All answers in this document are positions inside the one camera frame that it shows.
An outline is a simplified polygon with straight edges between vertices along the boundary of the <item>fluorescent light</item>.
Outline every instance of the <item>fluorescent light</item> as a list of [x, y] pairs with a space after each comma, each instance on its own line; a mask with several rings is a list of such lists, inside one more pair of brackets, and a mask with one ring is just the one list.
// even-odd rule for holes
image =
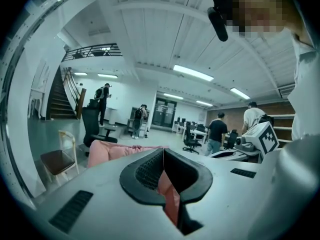
[[237, 94], [237, 95], [239, 95], [239, 96], [241, 96], [241, 97], [244, 98], [245, 100], [249, 100], [249, 99], [250, 99], [250, 97], [249, 97], [248, 95], [244, 94], [243, 92], [239, 91], [239, 90], [236, 89], [236, 88], [232, 88], [230, 91], [233, 92], [233, 93], [235, 93], [235, 94]]
[[210, 106], [210, 107], [212, 107], [212, 106], [213, 106], [212, 104], [205, 103], [205, 102], [200, 101], [200, 100], [197, 100], [196, 102], [197, 102], [197, 103], [200, 103], [200, 104], [202, 104], [202, 105]]
[[214, 79], [212, 76], [209, 76], [209, 75], [206, 75], [206, 74], [200, 73], [198, 71], [195, 71], [195, 70], [183, 67], [183, 66], [179, 66], [179, 65], [175, 65], [173, 67], [173, 70], [181, 72], [181, 73], [185, 73], [185, 74], [188, 74], [188, 75], [191, 75], [191, 76], [194, 76], [196, 78], [201, 78], [201, 79], [206, 80], [206, 81], [211, 81], [211, 80]]
[[175, 95], [168, 94], [168, 93], [164, 93], [163, 95], [167, 96], [167, 97], [175, 98], [175, 99], [178, 99], [178, 100], [183, 100], [184, 99], [183, 97], [175, 96]]
[[102, 78], [118, 78], [116, 75], [114, 74], [98, 74], [99, 77]]
[[86, 76], [87, 75], [87, 73], [81, 73], [81, 72], [76, 72], [74, 74], [77, 76]]

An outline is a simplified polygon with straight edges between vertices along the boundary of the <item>wooden chair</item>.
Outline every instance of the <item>wooden chair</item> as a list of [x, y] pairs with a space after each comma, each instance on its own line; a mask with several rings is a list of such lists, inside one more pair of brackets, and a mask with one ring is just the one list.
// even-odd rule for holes
[[[72, 143], [73, 157], [71, 157], [65, 150], [63, 150], [64, 140]], [[60, 149], [42, 154], [41, 161], [44, 164], [44, 168], [49, 177], [49, 181], [52, 183], [51, 175], [53, 175], [55, 176], [55, 179], [59, 186], [61, 186], [58, 175], [61, 174], [67, 181], [69, 181], [66, 172], [73, 167], [76, 167], [76, 171], [79, 174], [79, 168], [77, 162], [75, 137], [70, 132], [59, 130], [59, 141]]]

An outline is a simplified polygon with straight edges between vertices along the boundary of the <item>vent grille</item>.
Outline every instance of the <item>vent grille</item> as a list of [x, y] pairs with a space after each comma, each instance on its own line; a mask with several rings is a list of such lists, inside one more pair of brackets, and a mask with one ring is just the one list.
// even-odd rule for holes
[[49, 221], [50, 224], [68, 233], [93, 195], [93, 193], [80, 190]]
[[248, 177], [248, 178], [254, 178], [255, 175], [257, 174], [256, 172], [253, 172], [253, 171], [248, 171], [248, 170], [241, 170], [241, 169], [237, 169], [237, 168], [234, 168], [231, 173], [233, 174], [238, 174], [238, 175], [241, 175], [241, 176], [244, 176], [244, 177]]

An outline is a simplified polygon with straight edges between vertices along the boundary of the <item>door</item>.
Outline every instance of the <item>door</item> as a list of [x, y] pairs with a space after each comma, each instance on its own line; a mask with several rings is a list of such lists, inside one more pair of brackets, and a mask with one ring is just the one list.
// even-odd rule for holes
[[157, 98], [155, 101], [152, 124], [162, 127], [172, 127], [175, 118], [177, 103]]

